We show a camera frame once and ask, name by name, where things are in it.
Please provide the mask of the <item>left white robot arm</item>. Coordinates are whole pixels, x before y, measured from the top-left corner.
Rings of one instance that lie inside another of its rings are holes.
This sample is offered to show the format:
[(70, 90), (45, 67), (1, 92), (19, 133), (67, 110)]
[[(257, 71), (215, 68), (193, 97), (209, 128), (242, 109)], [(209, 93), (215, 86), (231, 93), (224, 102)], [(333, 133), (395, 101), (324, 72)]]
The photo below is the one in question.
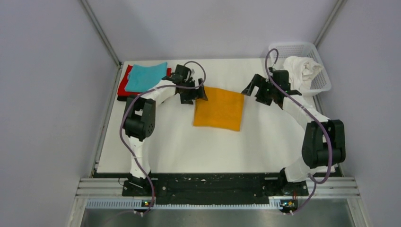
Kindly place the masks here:
[(151, 67), (134, 65), (129, 73), (127, 85), (135, 94), (127, 97), (119, 136), (131, 155), (128, 181), (139, 195), (154, 190), (149, 158), (143, 148), (154, 132), (158, 106), (175, 95), (179, 95), (181, 104), (208, 99), (204, 87), (206, 76), (194, 79), (187, 65), (178, 64), (171, 74), (167, 74), (166, 63)]

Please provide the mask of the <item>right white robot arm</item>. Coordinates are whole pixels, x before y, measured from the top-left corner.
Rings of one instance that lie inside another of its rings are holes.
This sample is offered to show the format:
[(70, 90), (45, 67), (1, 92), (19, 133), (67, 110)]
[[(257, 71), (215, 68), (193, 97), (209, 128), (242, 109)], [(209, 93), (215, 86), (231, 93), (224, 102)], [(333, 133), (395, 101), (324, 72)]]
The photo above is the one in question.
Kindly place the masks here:
[(255, 74), (242, 91), (250, 96), (257, 88), (256, 101), (277, 104), (303, 128), (301, 157), (280, 171), (278, 191), (290, 195), (296, 183), (310, 178), (315, 184), (325, 183), (333, 165), (346, 158), (345, 127), (341, 120), (331, 120), (309, 105), (302, 93), (291, 89), (289, 72), (268, 68), (268, 77)]

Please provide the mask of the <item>yellow t shirt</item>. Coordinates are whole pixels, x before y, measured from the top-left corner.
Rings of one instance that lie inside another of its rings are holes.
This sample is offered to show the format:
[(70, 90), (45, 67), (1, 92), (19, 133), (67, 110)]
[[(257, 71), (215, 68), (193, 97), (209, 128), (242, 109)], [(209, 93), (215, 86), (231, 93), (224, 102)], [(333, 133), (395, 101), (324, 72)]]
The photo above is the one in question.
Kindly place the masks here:
[(240, 131), (244, 95), (215, 87), (205, 87), (208, 100), (196, 100), (193, 126)]

